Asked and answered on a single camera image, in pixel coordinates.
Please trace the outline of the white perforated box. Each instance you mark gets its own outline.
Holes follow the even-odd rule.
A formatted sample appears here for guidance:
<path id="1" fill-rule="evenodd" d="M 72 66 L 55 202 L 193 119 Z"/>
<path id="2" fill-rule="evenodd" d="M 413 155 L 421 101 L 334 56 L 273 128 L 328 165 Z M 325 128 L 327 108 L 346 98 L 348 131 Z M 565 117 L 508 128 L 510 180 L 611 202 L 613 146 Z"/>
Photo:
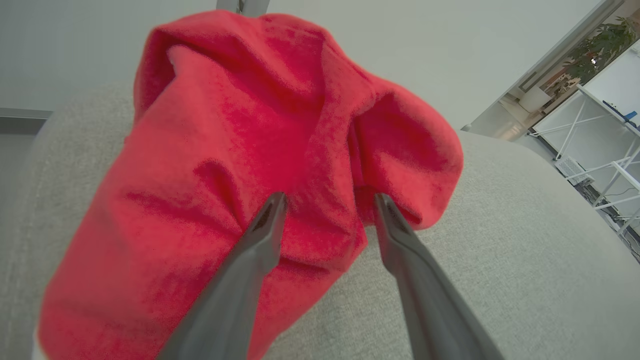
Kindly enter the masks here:
<path id="1" fill-rule="evenodd" d="M 572 186 L 588 186 L 595 179 L 586 172 L 574 158 L 569 156 L 560 157 L 553 160 L 554 167 L 564 176 Z"/>

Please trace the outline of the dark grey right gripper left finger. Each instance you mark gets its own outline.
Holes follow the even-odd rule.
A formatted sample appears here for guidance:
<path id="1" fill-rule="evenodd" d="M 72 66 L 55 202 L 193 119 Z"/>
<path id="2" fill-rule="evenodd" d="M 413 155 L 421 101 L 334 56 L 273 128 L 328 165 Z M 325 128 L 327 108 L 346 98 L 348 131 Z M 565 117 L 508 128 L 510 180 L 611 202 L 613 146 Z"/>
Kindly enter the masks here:
<path id="1" fill-rule="evenodd" d="M 157 360 L 247 360 L 263 281 L 279 263 L 285 193 L 271 194 Z"/>

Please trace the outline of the light grey fabric sofa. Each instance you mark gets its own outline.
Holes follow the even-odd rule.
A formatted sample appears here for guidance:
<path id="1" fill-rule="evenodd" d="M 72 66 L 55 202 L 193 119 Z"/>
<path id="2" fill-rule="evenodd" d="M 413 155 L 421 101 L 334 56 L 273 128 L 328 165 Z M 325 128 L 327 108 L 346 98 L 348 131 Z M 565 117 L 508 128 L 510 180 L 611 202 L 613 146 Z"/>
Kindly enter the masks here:
<path id="1" fill-rule="evenodd" d="M 44 123 L 0 202 L 0 360 L 31 360 L 42 296 L 133 122 L 130 85 Z M 640 263 L 537 153 L 460 132 L 464 170 L 417 233 L 505 360 L 640 360 Z M 398 288 L 369 245 L 262 360 L 413 360 Z"/>

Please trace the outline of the red fleece garment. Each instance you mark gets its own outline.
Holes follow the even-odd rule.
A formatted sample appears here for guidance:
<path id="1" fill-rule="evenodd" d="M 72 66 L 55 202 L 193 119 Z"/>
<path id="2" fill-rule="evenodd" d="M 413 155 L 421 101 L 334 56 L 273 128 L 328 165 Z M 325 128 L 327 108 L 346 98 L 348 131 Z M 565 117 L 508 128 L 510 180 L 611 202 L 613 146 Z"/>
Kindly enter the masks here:
<path id="1" fill-rule="evenodd" d="M 352 266 L 385 193 L 417 230 L 464 167 L 429 104 L 353 62 L 326 29 L 225 10 L 158 25 L 122 151 L 48 283 L 47 360 L 153 360 L 270 194 L 286 194 L 247 360 Z"/>

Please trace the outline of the white metal frame table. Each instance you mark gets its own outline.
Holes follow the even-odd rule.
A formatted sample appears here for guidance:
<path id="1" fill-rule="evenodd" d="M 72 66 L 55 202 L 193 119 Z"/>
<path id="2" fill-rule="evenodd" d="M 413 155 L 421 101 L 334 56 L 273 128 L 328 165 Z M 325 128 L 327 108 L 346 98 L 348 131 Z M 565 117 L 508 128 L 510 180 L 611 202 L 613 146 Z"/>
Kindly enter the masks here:
<path id="1" fill-rule="evenodd" d="M 578 85 L 570 98 L 528 132 L 560 157 L 576 160 L 594 182 L 574 186 L 605 214 L 619 236 L 640 235 L 640 122 Z"/>

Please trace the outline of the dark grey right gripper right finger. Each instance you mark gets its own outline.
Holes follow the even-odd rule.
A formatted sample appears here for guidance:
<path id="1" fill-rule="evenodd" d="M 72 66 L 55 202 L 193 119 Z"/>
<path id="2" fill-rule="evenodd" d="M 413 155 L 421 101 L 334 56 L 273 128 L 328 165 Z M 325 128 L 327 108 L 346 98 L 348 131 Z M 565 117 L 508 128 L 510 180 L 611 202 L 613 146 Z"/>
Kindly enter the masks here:
<path id="1" fill-rule="evenodd" d="M 375 231 L 395 278 L 413 360 L 505 360 L 390 196 L 377 193 Z"/>

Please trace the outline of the white plant pot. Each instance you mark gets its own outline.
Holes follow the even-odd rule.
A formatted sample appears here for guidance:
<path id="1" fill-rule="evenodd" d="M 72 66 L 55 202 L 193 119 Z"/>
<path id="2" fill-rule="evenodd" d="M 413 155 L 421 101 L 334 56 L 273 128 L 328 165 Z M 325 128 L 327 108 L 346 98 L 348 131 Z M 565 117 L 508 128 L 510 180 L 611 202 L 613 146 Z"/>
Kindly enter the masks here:
<path id="1" fill-rule="evenodd" d="M 528 113 L 534 113 L 551 100 L 551 96 L 539 86 L 533 86 L 519 98 L 518 104 Z"/>

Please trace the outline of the green potted plant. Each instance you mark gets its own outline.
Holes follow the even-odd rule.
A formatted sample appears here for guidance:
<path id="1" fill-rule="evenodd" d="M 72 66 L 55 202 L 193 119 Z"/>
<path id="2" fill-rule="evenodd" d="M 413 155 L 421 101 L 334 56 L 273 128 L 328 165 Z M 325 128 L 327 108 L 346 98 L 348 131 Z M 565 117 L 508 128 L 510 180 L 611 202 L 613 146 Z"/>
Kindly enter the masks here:
<path id="1" fill-rule="evenodd" d="M 585 85 L 640 38 L 640 20 L 617 16 L 601 23 L 564 57 L 562 69 L 544 82 L 542 90 L 553 100 L 569 88 Z"/>

